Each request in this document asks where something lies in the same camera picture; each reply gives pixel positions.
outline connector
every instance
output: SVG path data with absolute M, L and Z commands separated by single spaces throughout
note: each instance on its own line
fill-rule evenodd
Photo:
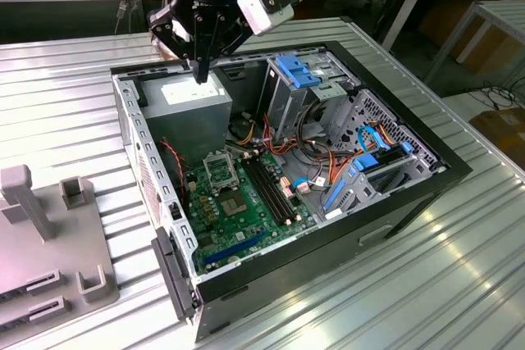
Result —
M 308 182 L 301 182 L 297 185 L 297 188 L 295 190 L 299 194 L 310 193 L 310 187 L 308 186 Z
M 124 15 L 126 14 L 126 10 L 128 9 L 128 2 L 121 0 L 120 3 L 118 3 L 118 10 L 116 11 L 116 18 L 118 20 L 121 20 L 124 18 Z

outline blue pci slot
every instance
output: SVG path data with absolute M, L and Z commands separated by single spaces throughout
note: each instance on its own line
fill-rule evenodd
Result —
M 204 264 L 211 264 L 213 262 L 217 262 L 225 257 L 233 256 L 241 250 L 251 248 L 252 246 L 255 246 L 259 242 L 259 239 L 262 238 L 265 234 L 266 230 L 262 231 L 261 233 L 255 235 L 250 239 L 246 239 L 245 241 L 239 242 L 233 246 L 230 246 L 229 248 L 221 250 L 220 252 L 213 253 L 211 256 L 204 258 Z

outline green circuit board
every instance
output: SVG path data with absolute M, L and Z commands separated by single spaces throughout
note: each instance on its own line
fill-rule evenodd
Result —
M 281 169 L 271 154 L 262 155 L 260 162 L 265 168 L 273 167 L 276 177 L 282 176 Z M 297 197 L 294 198 L 294 203 L 287 201 L 296 220 L 292 220 L 289 225 L 278 225 L 253 186 L 253 181 L 244 170 L 241 160 L 238 159 L 234 163 L 239 187 L 237 190 L 222 190 L 218 196 L 212 194 L 204 166 L 185 175 L 186 180 L 195 182 L 190 197 L 188 219 L 199 242 L 194 254 L 198 272 L 210 271 L 211 268 L 216 269 L 239 260 L 315 225 L 308 209 Z M 206 262 L 207 257 L 246 242 L 252 244 L 213 264 Z

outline yellow wire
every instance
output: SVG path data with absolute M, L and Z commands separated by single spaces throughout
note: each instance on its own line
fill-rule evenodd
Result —
M 248 136 L 245 139 L 243 139 L 242 141 L 239 141 L 237 143 L 237 145 L 245 145 L 246 143 L 249 143 L 250 139 L 252 139 L 253 130 L 255 129 L 255 122 L 253 120 L 251 120 L 250 122 L 252 122 L 252 127 L 249 130 Z

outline red wire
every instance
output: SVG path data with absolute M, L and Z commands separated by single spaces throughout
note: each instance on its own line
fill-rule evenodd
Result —
M 179 166 L 180 188 L 182 190 L 182 194 L 180 195 L 180 203 L 182 204 L 184 201 L 184 173 L 182 172 L 182 166 L 180 165 L 179 155 L 177 155 L 175 149 L 173 149 L 171 145 L 166 141 L 161 141 L 161 144 L 171 151 L 171 153 L 175 157 L 175 160 L 177 161 L 177 165 Z

